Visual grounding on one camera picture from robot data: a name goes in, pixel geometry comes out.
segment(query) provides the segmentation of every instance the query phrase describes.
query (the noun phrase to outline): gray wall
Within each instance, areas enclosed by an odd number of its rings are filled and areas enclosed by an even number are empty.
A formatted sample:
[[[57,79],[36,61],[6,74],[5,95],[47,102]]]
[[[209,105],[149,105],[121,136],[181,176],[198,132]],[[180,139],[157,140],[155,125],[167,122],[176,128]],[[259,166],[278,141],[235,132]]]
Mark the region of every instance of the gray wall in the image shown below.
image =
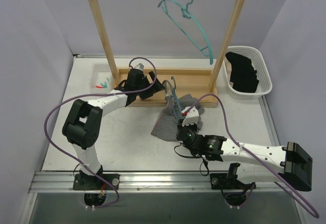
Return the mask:
[[[190,41],[157,8],[160,0],[99,0],[115,55],[202,57]],[[232,44],[259,48],[286,0],[246,0]],[[88,0],[45,0],[73,53],[104,53]],[[195,0],[190,11],[198,18],[214,47],[221,46],[233,0]],[[169,10],[203,43],[191,20],[180,9]]]
[[[17,223],[72,55],[44,0],[0,0],[0,223]]]
[[[260,50],[273,81],[268,95],[281,143],[301,144],[314,159],[305,194],[326,223],[326,0],[287,0]]]

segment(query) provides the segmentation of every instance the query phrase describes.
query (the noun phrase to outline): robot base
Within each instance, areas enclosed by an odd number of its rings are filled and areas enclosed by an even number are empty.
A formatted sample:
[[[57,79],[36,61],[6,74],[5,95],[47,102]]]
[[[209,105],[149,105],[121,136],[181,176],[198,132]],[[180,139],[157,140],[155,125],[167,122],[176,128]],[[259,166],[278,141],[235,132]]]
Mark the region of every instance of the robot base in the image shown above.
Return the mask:
[[[112,184],[115,189],[119,189],[119,174],[106,174],[103,173],[103,168],[97,172],[97,175],[106,179],[110,184]],[[112,190],[109,186],[106,186],[102,189],[104,183],[99,180],[97,177],[89,176],[82,171],[79,171],[79,174],[76,174],[72,189],[73,190]]]
[[[244,189],[250,186],[250,184],[243,184],[236,179],[228,179],[227,173],[211,173],[210,185],[214,190],[237,190]]]

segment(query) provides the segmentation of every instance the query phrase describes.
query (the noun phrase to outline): wooden base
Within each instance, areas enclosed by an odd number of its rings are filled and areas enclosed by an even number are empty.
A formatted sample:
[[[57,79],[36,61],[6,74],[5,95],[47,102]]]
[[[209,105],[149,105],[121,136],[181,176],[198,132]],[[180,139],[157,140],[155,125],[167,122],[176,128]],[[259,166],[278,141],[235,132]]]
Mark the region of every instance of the wooden base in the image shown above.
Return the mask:
[[[144,73],[148,74],[152,69],[144,69]],[[127,78],[129,69],[120,68],[118,69],[120,74],[120,80],[125,80]],[[194,98],[199,98],[204,94],[209,93],[209,80],[211,76],[211,69],[157,69],[157,78],[162,83],[164,80],[169,80],[171,84],[171,76],[174,76],[177,89],[176,94],[178,98],[186,94],[191,94]],[[205,97],[201,100],[200,105],[202,107],[216,107],[218,101],[212,96]],[[164,91],[154,94],[144,101],[139,98],[131,104],[132,106],[165,106],[165,93]]]

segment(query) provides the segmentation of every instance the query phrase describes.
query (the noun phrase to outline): wooden frame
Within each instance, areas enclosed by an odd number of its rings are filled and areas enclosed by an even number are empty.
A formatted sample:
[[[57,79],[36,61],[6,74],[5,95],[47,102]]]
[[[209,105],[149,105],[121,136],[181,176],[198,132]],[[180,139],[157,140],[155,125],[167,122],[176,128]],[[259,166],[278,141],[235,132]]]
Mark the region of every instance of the wooden frame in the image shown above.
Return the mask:
[[[103,21],[103,16],[98,4],[98,0],[88,0],[91,6],[91,10],[94,16],[96,27],[101,38],[104,52],[106,54],[108,65],[110,66],[113,79],[115,84],[120,83],[121,80],[125,79],[128,73],[128,69],[118,69],[114,60],[114,56],[111,50],[110,42],[108,40],[106,28]],[[215,66],[213,70],[194,70],[194,69],[157,69],[158,78],[160,81],[164,79],[170,79],[171,75],[174,75],[177,81],[177,94],[179,97],[190,93],[193,97],[199,98],[200,96],[210,92],[217,94],[216,79],[221,69],[223,59],[227,48],[230,44],[235,26],[240,16],[243,4],[245,0],[235,0],[233,11],[229,20],[229,24],[223,39],[222,47],[219,55],[217,56]],[[135,105],[161,105],[165,104],[164,93],[160,92],[155,94],[150,99],[145,101],[136,101]],[[202,100],[203,106],[216,106],[217,101],[211,96],[206,97]]]

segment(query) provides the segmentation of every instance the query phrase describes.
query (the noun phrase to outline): teal clothes hanger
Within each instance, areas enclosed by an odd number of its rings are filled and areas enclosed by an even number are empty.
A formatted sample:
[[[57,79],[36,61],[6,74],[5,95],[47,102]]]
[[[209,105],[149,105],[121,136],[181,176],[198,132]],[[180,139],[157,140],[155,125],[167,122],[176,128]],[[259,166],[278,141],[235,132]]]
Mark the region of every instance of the teal clothes hanger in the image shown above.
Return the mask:
[[[186,18],[186,19],[192,19],[195,24],[197,25],[197,27],[199,28],[199,30],[201,31],[205,41],[206,41],[206,46],[205,47],[200,47],[192,38],[191,36],[179,25],[178,22],[175,21],[175,19],[169,14],[168,11],[168,7],[167,7],[167,1],[172,2],[176,5],[178,5],[181,8],[181,13],[182,13],[182,17]],[[186,37],[188,37],[188,39],[194,44],[194,46],[205,56],[205,57],[209,57],[209,63],[212,65],[213,64],[213,50],[212,47],[210,45],[210,42],[208,40],[208,37],[204,31],[204,29],[202,28],[202,26],[200,25],[200,23],[198,22],[198,20],[188,11],[188,7],[189,5],[191,5],[194,2],[194,0],[191,0],[190,2],[188,2],[186,4],[186,7],[184,7],[181,3],[179,3],[176,0],[162,0],[161,2],[159,2],[158,4],[158,8],[162,6],[162,10],[163,12],[173,21],[173,23],[185,34]]]
[[[181,117],[180,118],[179,118],[177,112],[175,111],[174,105],[172,103],[171,103],[171,105],[172,105],[171,108],[172,108],[172,112],[174,114],[174,117],[176,118],[177,122],[179,122],[179,119],[183,119],[184,118],[184,116],[182,115],[183,107],[181,106],[180,101],[179,101],[179,98],[178,98],[178,96],[175,93],[175,90],[177,89],[177,84],[175,82],[175,78],[173,76],[171,76],[171,80],[173,81],[174,86],[172,86],[172,84],[168,80],[164,80],[162,82],[162,85],[164,85],[164,87],[165,87],[165,95],[167,96],[168,101],[170,102],[170,98],[172,97],[172,98],[174,98],[174,101],[177,103],[178,109],[179,109],[180,114],[181,114]],[[171,93],[172,93],[171,95],[168,92],[167,84],[170,86]]]

